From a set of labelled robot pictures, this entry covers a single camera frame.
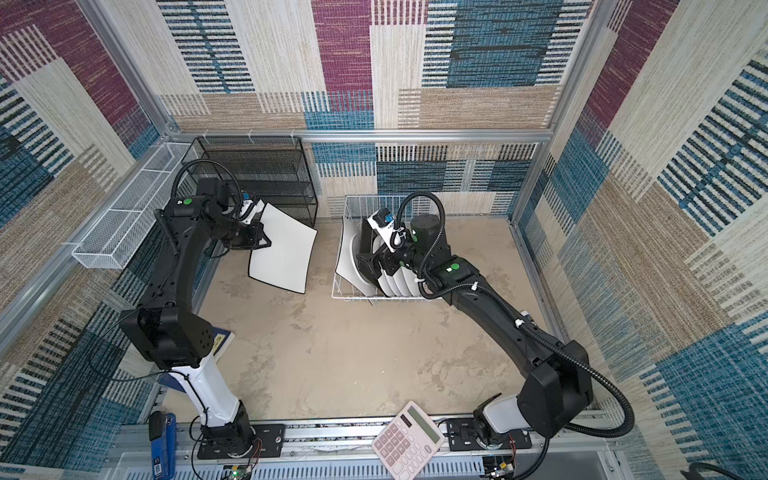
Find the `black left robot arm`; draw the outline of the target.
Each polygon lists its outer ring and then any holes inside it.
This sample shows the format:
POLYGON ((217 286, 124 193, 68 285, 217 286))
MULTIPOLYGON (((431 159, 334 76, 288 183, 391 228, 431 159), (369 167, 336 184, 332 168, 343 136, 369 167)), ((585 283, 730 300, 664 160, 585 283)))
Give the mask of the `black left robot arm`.
POLYGON ((230 391, 214 359, 212 325, 192 310, 197 269, 206 246, 218 240, 229 250, 269 247, 270 239, 241 200, 231 204, 228 185, 199 181, 191 196, 172 193, 155 217, 166 244, 137 308, 119 322, 142 357, 174 377, 198 410, 202 441, 226 455, 250 450, 256 435, 244 403, 230 391))

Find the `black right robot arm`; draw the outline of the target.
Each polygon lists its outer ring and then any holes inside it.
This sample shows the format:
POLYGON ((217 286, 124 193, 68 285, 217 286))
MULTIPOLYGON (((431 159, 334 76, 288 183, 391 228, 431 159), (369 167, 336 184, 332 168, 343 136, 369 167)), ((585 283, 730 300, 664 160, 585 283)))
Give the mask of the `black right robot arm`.
POLYGON ((475 321, 509 356, 524 378, 509 399, 496 398, 479 414, 497 433, 527 426, 544 438, 577 431, 574 419, 594 398, 589 358, 577 342, 562 343, 515 309, 480 270, 454 254, 437 215, 410 223, 382 209, 362 222, 355 265, 373 282, 402 275, 420 297, 441 299, 475 321))

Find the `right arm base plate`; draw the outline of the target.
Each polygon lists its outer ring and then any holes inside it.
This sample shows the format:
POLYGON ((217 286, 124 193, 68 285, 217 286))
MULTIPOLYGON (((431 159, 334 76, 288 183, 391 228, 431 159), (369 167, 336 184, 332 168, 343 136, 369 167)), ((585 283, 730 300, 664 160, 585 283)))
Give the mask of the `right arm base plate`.
POLYGON ((531 449, 532 439, 526 430, 510 430, 505 434, 495 432, 484 421, 473 417, 457 417, 440 420, 451 451, 531 449))

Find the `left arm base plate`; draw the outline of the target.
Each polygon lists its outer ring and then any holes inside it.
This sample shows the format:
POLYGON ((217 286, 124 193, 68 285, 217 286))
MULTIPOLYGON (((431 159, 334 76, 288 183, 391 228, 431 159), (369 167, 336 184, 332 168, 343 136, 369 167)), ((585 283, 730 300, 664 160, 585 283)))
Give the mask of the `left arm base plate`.
POLYGON ((225 426, 204 427, 196 459, 278 458, 285 430, 285 424, 255 424, 242 431, 225 426))

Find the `white square plate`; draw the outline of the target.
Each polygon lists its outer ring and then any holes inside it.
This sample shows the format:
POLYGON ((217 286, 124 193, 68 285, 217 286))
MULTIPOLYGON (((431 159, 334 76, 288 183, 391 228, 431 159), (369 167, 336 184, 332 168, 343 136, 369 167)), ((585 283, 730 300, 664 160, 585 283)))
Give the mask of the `white square plate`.
POLYGON ((304 294, 317 231, 271 204, 263 205, 260 223, 271 245, 251 251, 248 276, 304 294))
POLYGON ((358 223, 343 218, 341 246, 335 272, 351 284, 363 297, 373 297, 378 293, 377 283, 368 281, 358 270, 356 255, 360 252, 361 228, 358 223))

